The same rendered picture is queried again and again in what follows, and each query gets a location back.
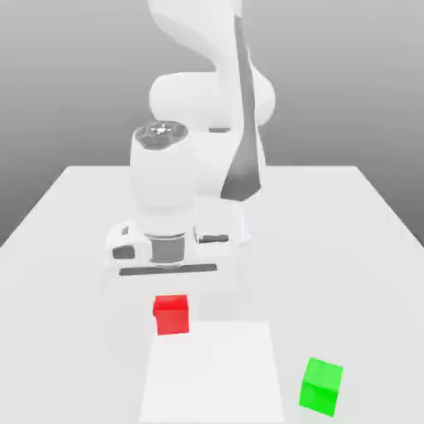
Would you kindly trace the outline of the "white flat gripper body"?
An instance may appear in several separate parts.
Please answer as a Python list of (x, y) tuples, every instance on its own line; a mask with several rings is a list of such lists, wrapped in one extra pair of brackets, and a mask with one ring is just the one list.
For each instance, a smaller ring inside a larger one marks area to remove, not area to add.
[(216, 271), (121, 276), (120, 266), (104, 264), (101, 267), (101, 287), (105, 295), (115, 297), (231, 292), (236, 287), (234, 263), (219, 263), (217, 268)]

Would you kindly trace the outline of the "small red cube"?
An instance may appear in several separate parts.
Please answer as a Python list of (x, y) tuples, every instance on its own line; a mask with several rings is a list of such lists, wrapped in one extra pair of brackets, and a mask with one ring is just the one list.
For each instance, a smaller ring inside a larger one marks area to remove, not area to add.
[(156, 296), (153, 315), (158, 335), (186, 334), (190, 331), (187, 295)]

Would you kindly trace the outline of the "small green cube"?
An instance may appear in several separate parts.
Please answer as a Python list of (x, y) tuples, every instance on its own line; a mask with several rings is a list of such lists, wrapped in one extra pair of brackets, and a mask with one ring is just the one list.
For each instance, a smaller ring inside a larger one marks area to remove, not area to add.
[(309, 358), (301, 381), (299, 405), (333, 417), (344, 367)]

